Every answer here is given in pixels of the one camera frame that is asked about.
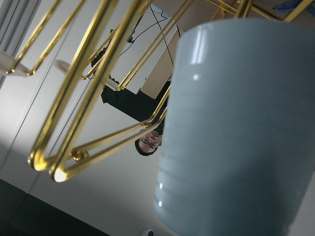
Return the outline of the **operator in black shirt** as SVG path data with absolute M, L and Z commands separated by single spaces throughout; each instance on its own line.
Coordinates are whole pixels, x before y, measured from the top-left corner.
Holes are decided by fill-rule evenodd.
M 168 80 L 155 99 L 139 91 L 137 94 L 128 89 L 114 91 L 108 86 L 103 87 L 101 98 L 107 103 L 137 121 L 147 120 L 158 106 L 165 92 L 171 85 Z M 157 128 L 135 140 L 134 145 L 137 152 L 143 156 L 149 156 L 156 152 L 162 145 L 164 121 Z

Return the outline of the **light blue cup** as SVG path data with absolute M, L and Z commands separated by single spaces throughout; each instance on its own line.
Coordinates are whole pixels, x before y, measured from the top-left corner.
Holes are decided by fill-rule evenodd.
M 155 209 L 180 236 L 285 236 L 315 168 L 315 31 L 260 19 L 177 47 Z

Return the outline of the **wooden board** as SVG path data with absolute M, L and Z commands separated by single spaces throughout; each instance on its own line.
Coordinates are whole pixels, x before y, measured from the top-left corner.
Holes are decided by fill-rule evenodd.
M 160 56 L 149 77 L 141 87 L 140 91 L 147 96 L 155 99 L 171 76 L 175 62 L 177 43 L 182 34 L 184 34 L 184 32 L 181 29 L 176 30 L 167 48 Z

